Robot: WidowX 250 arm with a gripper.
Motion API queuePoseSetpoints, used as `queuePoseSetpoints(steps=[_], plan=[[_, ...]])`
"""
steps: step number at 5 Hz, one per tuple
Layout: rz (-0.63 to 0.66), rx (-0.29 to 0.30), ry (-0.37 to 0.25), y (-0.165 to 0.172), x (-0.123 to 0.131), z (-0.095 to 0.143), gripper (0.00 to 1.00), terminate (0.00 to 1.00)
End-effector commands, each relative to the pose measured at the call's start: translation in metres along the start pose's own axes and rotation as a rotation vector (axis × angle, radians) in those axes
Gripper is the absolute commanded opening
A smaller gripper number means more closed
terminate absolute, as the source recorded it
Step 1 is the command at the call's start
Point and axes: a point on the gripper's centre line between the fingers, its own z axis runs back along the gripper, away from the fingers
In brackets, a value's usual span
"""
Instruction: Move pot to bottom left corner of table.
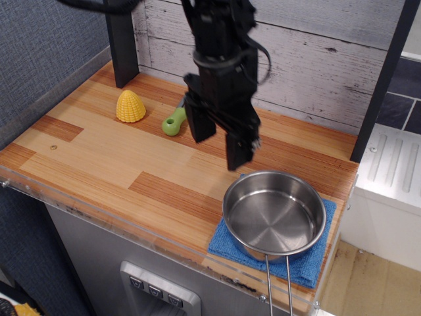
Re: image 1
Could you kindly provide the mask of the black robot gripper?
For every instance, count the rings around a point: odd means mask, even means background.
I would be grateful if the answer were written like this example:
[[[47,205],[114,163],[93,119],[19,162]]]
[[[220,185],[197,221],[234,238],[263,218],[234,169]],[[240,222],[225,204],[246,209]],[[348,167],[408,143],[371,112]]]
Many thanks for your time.
[[[199,74],[186,74],[186,115],[191,135],[200,143],[216,133],[216,125],[226,134],[229,171],[252,161],[252,144],[259,138],[260,119],[251,105],[257,91],[256,49],[240,56],[198,66]]]

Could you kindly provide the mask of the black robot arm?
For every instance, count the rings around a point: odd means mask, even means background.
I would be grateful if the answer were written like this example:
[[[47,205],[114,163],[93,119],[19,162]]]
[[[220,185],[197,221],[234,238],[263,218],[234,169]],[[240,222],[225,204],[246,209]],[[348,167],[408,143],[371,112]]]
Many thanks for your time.
[[[251,98],[258,84],[256,25],[249,1],[182,1],[195,40],[198,74],[186,74],[185,109],[193,139],[200,143],[226,131],[228,170],[252,160],[260,119]]]

